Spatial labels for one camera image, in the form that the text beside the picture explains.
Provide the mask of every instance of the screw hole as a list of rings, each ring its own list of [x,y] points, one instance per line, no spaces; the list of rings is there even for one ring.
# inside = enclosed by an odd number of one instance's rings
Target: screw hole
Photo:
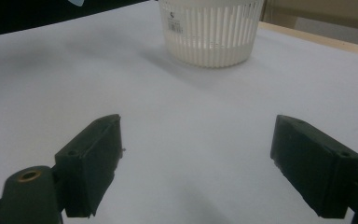
[[[40,171],[28,171],[25,174],[21,175],[19,178],[19,182],[28,182],[31,180],[35,180],[37,179],[40,175],[42,174],[42,172]]]
[[[350,154],[348,152],[341,152],[341,155],[343,157],[349,157],[350,156]]]
[[[68,156],[76,156],[76,155],[77,155],[77,152],[74,150],[71,150],[68,152]]]

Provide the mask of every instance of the white table surface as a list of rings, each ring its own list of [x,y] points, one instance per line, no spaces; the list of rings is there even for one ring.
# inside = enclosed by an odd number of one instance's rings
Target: white table surface
[[[0,35],[0,196],[7,177],[120,114],[127,149],[97,217],[64,223],[350,223],[322,219],[269,158],[278,114],[358,152],[358,54],[259,29],[224,69],[164,47],[158,3]]]

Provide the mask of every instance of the black object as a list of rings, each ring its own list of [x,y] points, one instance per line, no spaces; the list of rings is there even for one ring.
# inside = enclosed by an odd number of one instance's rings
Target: black object
[[[320,217],[358,223],[358,153],[307,122],[278,116],[270,157]]]
[[[122,158],[120,116],[93,121],[55,156],[56,165],[30,167],[7,179],[0,224],[59,224],[95,216]]]
[[[69,21],[147,0],[85,0],[77,7],[68,0],[1,0],[0,35]]]

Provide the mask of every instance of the plastic basket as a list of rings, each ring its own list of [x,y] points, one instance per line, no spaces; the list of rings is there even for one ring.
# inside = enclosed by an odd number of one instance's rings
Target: plastic basket
[[[251,54],[263,0],[159,0],[168,51],[179,60],[224,67]]]

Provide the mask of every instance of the white plastic basket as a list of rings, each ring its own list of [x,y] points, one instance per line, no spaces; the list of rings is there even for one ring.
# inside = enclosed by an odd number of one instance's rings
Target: white plastic basket
[[[199,66],[224,67],[251,54],[263,0],[159,0],[168,51]]]

